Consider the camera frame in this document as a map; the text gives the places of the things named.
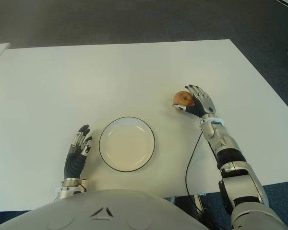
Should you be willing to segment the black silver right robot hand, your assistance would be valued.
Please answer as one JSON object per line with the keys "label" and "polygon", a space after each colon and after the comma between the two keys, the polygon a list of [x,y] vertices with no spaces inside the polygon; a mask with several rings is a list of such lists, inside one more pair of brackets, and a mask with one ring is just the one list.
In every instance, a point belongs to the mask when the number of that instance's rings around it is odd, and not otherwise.
{"label": "black silver right robot hand", "polygon": [[173,103],[173,107],[179,111],[187,112],[191,115],[202,118],[205,115],[216,117],[216,108],[211,97],[203,91],[202,88],[195,85],[186,85],[185,88],[189,91],[194,105],[183,105]]}

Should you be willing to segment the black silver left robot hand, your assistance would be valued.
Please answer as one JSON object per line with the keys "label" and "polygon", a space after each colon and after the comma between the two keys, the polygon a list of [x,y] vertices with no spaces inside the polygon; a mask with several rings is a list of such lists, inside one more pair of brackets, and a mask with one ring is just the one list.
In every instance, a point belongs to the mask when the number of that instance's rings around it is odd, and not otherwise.
{"label": "black silver left robot hand", "polygon": [[84,169],[86,158],[92,149],[92,136],[89,125],[82,126],[75,134],[64,164],[64,179],[79,179]]}

